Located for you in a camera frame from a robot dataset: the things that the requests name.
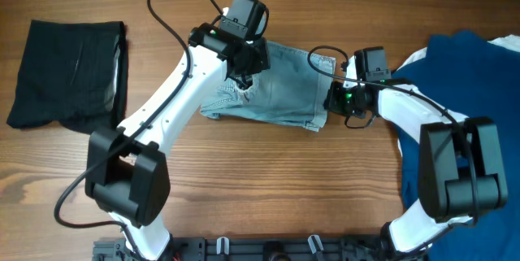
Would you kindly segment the light blue denim shorts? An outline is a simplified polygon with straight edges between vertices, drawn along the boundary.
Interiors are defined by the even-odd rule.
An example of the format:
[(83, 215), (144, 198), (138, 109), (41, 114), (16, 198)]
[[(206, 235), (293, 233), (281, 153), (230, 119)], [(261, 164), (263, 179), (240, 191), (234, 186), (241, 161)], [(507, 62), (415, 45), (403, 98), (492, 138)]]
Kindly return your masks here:
[(336, 60), (312, 54), (308, 61), (306, 51), (273, 41), (267, 43), (267, 49), (269, 69), (252, 75), (248, 89), (225, 80), (203, 100), (200, 113), (214, 120), (237, 116), (319, 131), (327, 122), (323, 103)]

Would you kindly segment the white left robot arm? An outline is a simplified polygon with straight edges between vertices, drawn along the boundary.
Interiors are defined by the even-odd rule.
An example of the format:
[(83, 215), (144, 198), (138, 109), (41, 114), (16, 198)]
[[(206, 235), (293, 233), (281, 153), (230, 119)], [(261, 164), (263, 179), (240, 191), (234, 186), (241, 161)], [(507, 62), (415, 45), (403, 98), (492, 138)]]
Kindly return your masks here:
[(171, 184), (167, 156), (204, 98), (233, 76), (268, 69), (267, 41), (248, 42), (209, 24), (195, 28), (174, 72), (142, 108), (89, 139), (86, 195), (121, 227), (97, 241), (94, 260), (173, 260), (174, 238), (161, 211)]

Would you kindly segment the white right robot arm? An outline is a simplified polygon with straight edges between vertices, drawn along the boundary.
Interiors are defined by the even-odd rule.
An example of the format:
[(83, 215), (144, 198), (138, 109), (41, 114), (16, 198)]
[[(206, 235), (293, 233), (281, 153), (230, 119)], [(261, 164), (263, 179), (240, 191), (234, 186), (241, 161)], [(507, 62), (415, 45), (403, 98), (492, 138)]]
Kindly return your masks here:
[(412, 259), (454, 228), (473, 227), (481, 215), (508, 200), (497, 127), (469, 118), (422, 94), (410, 81), (335, 77), (326, 110), (346, 119), (367, 113), (397, 125), (419, 144), (418, 200), (386, 223), (378, 252), (388, 260)]

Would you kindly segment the dark blue garment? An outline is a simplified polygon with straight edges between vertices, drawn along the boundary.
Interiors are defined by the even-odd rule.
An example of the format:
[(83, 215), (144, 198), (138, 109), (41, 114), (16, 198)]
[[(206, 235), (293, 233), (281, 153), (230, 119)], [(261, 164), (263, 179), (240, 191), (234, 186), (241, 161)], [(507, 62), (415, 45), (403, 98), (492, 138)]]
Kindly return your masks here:
[(429, 251), (431, 260), (519, 258), (519, 52), (488, 43), (471, 31), (431, 37), (424, 59), (394, 73), (424, 95), (497, 127), (508, 201), (480, 217), (474, 228), (456, 228)]

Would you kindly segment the black folded garment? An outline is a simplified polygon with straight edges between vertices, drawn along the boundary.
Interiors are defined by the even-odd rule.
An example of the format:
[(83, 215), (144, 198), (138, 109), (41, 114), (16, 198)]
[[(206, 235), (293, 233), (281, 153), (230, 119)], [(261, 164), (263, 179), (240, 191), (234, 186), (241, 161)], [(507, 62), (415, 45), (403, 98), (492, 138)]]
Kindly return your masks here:
[(12, 128), (52, 122), (78, 133), (116, 128), (128, 93), (128, 45), (122, 21), (30, 24), (20, 64)]

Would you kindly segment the white garment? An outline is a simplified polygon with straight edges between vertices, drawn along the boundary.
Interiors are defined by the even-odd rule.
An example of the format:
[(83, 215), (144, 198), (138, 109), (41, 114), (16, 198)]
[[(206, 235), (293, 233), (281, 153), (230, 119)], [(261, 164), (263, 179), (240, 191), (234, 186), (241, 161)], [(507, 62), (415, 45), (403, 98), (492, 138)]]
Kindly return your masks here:
[[(495, 46), (500, 46), (503, 48), (506, 48), (507, 50), (512, 50), (515, 52), (519, 52), (520, 50), (520, 37), (517, 35), (510, 34), (506, 37), (498, 37), (493, 40), (488, 41), (488, 43), (493, 44)], [(424, 47), (421, 50), (417, 50), (414, 52), (409, 58), (407, 58), (403, 64), (398, 68), (400, 70), (401, 68), (405, 67), (406, 65), (410, 63), (414, 63), (420, 59), (424, 59), (427, 54), (427, 48)]]

